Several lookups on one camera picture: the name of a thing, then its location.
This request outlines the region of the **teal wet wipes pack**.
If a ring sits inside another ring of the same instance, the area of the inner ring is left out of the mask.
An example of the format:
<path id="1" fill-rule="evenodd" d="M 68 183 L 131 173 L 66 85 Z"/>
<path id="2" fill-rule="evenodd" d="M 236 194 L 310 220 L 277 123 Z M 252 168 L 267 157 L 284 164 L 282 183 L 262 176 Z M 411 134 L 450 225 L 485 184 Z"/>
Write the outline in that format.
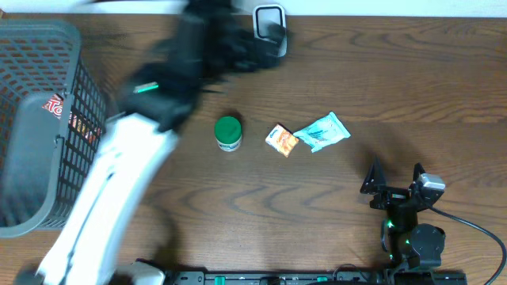
<path id="1" fill-rule="evenodd" d="M 311 152 L 315 153 L 324 147 L 348 139 L 351 134 L 336 114 L 330 112 L 309 126 L 296 131 L 294 136 L 302 139 L 311 148 Z"/>

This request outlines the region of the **green lid jar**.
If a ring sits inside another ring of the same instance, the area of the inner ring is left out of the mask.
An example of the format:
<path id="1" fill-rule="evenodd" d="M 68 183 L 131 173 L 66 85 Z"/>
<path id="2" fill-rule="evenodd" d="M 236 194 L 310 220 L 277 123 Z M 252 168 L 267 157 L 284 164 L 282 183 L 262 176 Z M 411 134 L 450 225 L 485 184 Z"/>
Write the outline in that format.
<path id="1" fill-rule="evenodd" d="M 237 150 L 242 143 L 242 125 L 233 116 L 223 116 L 215 123 L 215 139 L 226 152 Z"/>

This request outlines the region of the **red chocolate bar wrapper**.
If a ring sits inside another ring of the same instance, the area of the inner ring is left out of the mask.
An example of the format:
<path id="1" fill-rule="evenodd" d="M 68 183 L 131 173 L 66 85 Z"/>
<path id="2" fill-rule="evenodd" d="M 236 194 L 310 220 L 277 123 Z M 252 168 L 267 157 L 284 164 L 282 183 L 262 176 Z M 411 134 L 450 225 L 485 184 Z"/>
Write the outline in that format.
<path id="1" fill-rule="evenodd" d="M 63 98 L 57 93 L 53 94 L 43 104 L 42 109 L 49 111 L 54 117 L 60 119 L 63 112 Z"/>

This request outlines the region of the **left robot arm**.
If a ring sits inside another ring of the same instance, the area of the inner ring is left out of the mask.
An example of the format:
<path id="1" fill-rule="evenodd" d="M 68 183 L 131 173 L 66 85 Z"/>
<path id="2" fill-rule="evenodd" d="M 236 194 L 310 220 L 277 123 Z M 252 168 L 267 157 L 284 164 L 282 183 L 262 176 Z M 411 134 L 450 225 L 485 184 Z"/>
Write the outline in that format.
<path id="1" fill-rule="evenodd" d="M 17 284 L 108 284 L 120 243 L 145 191 L 178 143 L 208 84 L 225 74 L 276 67 L 287 46 L 284 16 L 245 29 L 230 1 L 189 1 L 160 62 L 140 67 L 120 90 L 112 118 L 69 219 Z"/>

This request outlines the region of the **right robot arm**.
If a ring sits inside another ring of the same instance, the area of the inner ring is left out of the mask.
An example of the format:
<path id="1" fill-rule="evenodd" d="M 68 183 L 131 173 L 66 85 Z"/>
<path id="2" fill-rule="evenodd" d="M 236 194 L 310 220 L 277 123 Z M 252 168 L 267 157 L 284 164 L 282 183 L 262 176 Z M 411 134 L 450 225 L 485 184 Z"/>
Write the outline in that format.
<path id="1" fill-rule="evenodd" d="M 417 214 L 429 209 L 446 188 L 443 180 L 427 173 L 420 163 L 406 188 L 389 186 L 379 159 L 375 159 L 360 188 L 372 195 L 370 208 L 385 211 L 381 226 L 381 245 L 390 255 L 391 265 L 383 270 L 388 284 L 434 284 L 433 269 L 441 266 L 445 232 L 437 226 L 420 223 Z"/>

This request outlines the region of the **orange snack packet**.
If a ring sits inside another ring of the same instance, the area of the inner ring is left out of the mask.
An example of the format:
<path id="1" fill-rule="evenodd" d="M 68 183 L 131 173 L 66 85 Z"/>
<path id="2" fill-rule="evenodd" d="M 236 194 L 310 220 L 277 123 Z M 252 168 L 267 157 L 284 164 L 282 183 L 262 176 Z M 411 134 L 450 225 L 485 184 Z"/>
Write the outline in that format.
<path id="1" fill-rule="evenodd" d="M 290 131 L 277 124 L 266 136 L 265 142 L 287 158 L 299 140 Z"/>

